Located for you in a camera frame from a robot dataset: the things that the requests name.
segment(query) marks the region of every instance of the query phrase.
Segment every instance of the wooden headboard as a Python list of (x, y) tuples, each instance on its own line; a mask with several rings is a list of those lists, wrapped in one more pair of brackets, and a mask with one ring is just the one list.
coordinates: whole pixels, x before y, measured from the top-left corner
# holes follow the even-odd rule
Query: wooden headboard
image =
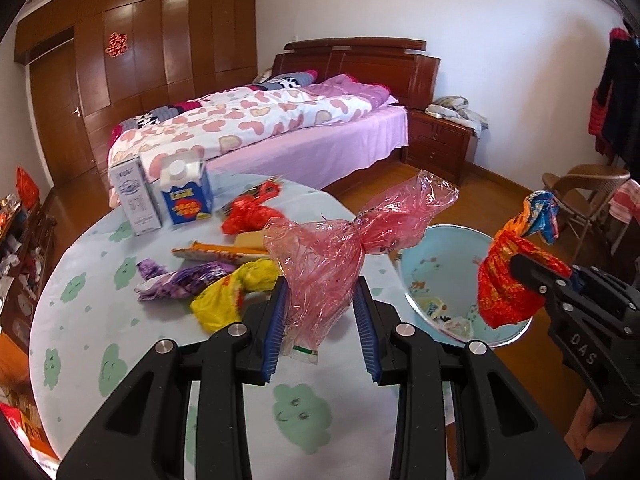
[(273, 75), (317, 70), (318, 80), (353, 75), (361, 83), (382, 83), (407, 108), (424, 110), (433, 102), (440, 60), (408, 51), (425, 51), (426, 42), (407, 38), (325, 38), (285, 45)]

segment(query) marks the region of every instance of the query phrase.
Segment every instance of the nightstand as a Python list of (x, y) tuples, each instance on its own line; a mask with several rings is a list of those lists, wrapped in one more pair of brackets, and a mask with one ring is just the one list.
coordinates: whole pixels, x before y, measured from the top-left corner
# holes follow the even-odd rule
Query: nightstand
[(465, 161), (473, 162), (478, 138), (471, 128), (409, 111), (409, 147), (402, 162), (459, 184)]

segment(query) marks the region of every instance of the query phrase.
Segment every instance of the purple plastic bag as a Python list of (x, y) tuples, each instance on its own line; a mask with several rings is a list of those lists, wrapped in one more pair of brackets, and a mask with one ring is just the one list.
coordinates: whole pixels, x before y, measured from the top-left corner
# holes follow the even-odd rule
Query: purple plastic bag
[[(151, 274), (164, 267), (158, 266), (152, 260), (143, 260), (138, 264), (140, 274), (149, 270)], [(223, 262), (208, 262), (195, 267), (177, 270), (162, 274), (147, 280), (136, 287), (138, 301), (160, 300), (171, 298), (182, 300), (200, 294), (211, 283), (220, 278), (224, 278), (229, 273), (236, 270), (236, 266)]]

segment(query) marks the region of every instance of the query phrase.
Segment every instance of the screw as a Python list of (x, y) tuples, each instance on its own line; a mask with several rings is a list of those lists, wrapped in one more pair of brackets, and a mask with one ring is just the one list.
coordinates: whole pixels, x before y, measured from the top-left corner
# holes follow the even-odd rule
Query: screw
[(482, 341), (472, 341), (469, 350), (472, 354), (482, 355), (486, 353), (486, 345)]
[(159, 354), (168, 354), (174, 349), (174, 342), (168, 339), (162, 339), (156, 343), (156, 352)]
[(398, 326), (396, 326), (396, 332), (398, 332), (399, 335), (402, 335), (404, 337), (409, 337), (415, 334), (415, 327), (408, 323), (401, 323)]
[(233, 325), (230, 325), (229, 328), (226, 329), (226, 331), (229, 332), (229, 335), (238, 337), (246, 334), (246, 326), (242, 323), (233, 323)]

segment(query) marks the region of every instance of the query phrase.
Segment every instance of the table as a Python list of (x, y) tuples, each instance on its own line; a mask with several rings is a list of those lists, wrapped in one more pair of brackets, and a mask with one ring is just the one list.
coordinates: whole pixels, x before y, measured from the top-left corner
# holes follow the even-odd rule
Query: table
[[(265, 179), (211, 172), (209, 177), (217, 206)], [(232, 239), (222, 234), (216, 217), (174, 227), (159, 203), (164, 227), (139, 237), (121, 208), (102, 218), (66, 251), (38, 302), (31, 330), (31, 379), (42, 423), (61, 457), (156, 341), (170, 338), (186, 345), (209, 336), (187, 301), (139, 303), (134, 287), (143, 280), (136, 263), (151, 258), (175, 270), (182, 260), (171, 255), (171, 248), (192, 240), (229, 244)], [(285, 182), (281, 195), (268, 205), (296, 222), (354, 218), (327, 193), (293, 182)], [(388, 256), (367, 255), (362, 273), (377, 300), (395, 305), (403, 321), (421, 323)], [(188, 414), (187, 479), (194, 478), (196, 386)], [(290, 407), (293, 398), (311, 416), (277, 422), (274, 412)], [(310, 474), (332, 480), (388, 478), (398, 388), (372, 383), (352, 309), (322, 343), (317, 365), (281, 357), (270, 384), (244, 387), (244, 403), (256, 480), (297, 480)]]

